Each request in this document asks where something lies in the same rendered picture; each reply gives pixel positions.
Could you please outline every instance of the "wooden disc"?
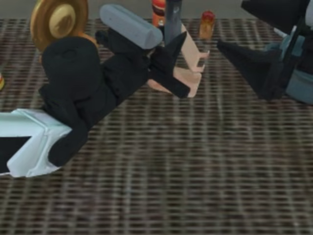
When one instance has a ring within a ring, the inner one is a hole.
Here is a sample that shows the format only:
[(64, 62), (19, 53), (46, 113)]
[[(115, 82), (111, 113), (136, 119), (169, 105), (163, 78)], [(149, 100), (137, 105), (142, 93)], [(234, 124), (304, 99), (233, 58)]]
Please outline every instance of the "wooden disc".
[(39, 51), (57, 39), (80, 36), (88, 21), (88, 0), (38, 0), (30, 31)]

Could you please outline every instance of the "wicker surface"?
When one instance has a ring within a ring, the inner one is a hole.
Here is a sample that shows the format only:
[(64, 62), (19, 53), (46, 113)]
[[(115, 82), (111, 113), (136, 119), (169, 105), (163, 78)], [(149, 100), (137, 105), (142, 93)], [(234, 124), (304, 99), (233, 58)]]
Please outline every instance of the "wicker surface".
[[(199, 23), (187, 25), (196, 37)], [(219, 20), (211, 43), (197, 41), (211, 59), (196, 98), (144, 87), (64, 169), (0, 178), (0, 234), (313, 234), (313, 108), (259, 101), (218, 38), (256, 49), (279, 40), (261, 22)], [(0, 21), (3, 61), (0, 111), (38, 108), (45, 75), (28, 21)]]

